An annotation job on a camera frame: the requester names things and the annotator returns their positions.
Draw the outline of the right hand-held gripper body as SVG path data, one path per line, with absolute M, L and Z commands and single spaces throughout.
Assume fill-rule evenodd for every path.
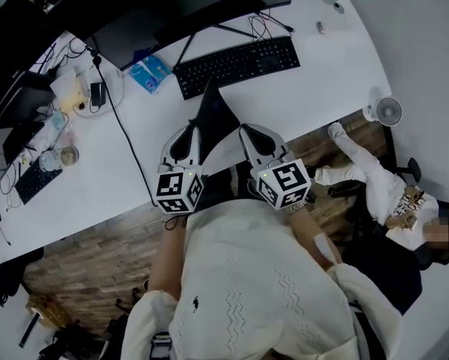
M 292 152 L 252 167 L 255 190 L 275 209 L 282 210 L 305 201 L 311 179 L 301 159 Z

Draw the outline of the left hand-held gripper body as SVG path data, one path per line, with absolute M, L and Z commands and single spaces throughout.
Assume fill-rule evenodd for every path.
M 155 201 L 165 214 L 190 214 L 204 190 L 203 167 L 172 164 L 164 160 L 158 168 Z

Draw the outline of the dark mouse pad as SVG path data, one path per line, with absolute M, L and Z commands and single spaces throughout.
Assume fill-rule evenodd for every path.
M 205 176 L 214 175 L 240 161 L 237 136 L 240 120 L 221 96 L 216 76 L 212 75 L 206 84 L 197 115 L 189 123 L 201 132 L 201 166 Z

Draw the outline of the person's left forearm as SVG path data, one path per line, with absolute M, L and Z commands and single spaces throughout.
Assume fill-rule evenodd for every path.
M 187 218 L 182 215 L 175 217 L 165 228 L 152 261 L 148 291 L 164 291 L 179 300 Z

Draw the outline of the person's right forearm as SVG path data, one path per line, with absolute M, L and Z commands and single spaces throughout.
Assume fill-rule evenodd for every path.
M 334 243 L 328 237 L 328 235 L 319 227 L 315 222 L 313 217 L 310 215 L 305 207 L 297 210 L 289 216 L 289 223 L 297 243 L 304 249 L 306 254 L 311 258 L 311 260 L 319 266 L 328 275 L 331 274 L 333 267 L 338 264 L 343 264 L 342 258 L 339 251 L 337 250 Z M 316 235 L 324 233 L 328 237 L 328 242 L 330 244 L 331 250 L 333 251 L 337 264 L 332 265 L 326 260 L 316 248 L 313 238 Z

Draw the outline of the white adhesive patch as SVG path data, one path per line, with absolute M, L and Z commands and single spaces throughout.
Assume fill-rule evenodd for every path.
M 320 251 L 321 255 L 325 257 L 326 260 L 332 265 L 336 265 L 337 260 L 333 251 L 331 250 L 330 244 L 328 242 L 328 237 L 324 233 L 321 233 L 319 235 L 316 235 L 313 240 L 316 248 Z

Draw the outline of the blue tissue packet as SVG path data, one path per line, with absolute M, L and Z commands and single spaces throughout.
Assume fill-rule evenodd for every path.
M 151 95 L 172 74 L 171 69 L 157 56 L 150 55 L 133 64 L 128 75 Z

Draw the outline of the black keyboard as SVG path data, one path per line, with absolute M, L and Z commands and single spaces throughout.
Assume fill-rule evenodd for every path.
M 203 94 L 209 80 L 222 88 L 299 66 L 291 37 L 281 36 L 182 62 L 173 68 L 173 73 L 183 98 L 188 100 Z
M 22 204 L 26 205 L 62 171 L 63 169 L 43 171 L 39 165 L 39 160 L 32 162 L 14 185 Z

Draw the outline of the black power adapter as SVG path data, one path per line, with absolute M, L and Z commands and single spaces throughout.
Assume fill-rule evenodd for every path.
M 91 105 L 101 108 L 106 103 L 107 92 L 103 82 L 90 84 Z

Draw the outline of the glass jar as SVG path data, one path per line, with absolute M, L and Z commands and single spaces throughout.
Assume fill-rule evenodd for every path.
M 65 146 L 58 150 L 58 156 L 62 166 L 70 167 L 79 160 L 79 152 L 73 145 Z

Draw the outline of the person's white knit top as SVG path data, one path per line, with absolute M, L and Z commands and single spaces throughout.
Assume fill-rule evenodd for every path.
M 181 294 L 148 291 L 121 360 L 393 360 L 401 313 L 365 274 L 325 273 L 289 216 L 236 199 L 187 218 Z

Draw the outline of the yellow paper bag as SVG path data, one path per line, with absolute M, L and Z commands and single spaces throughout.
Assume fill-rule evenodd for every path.
M 86 104 L 88 97 L 80 90 L 73 90 L 59 98 L 60 110 L 69 113 L 81 104 Z

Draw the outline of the clear plastic bottle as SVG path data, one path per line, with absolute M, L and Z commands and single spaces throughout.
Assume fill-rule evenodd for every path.
M 43 172 L 52 172 L 62 168 L 59 153 L 55 150 L 44 151 L 40 155 L 38 163 Z

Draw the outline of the white paper sheet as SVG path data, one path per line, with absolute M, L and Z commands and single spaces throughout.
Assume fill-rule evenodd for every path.
M 74 97 L 82 101 L 87 95 L 86 79 L 74 67 L 57 77 L 50 88 L 61 101 Z

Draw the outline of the black bar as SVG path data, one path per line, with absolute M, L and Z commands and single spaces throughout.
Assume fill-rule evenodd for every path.
M 36 312 L 32 317 L 32 320 L 29 323 L 27 329 L 25 330 L 20 342 L 18 343 L 19 348 L 23 348 L 26 345 L 26 342 L 29 339 L 30 334 L 32 333 L 34 327 L 36 326 L 40 318 L 41 315 L 38 312 Z

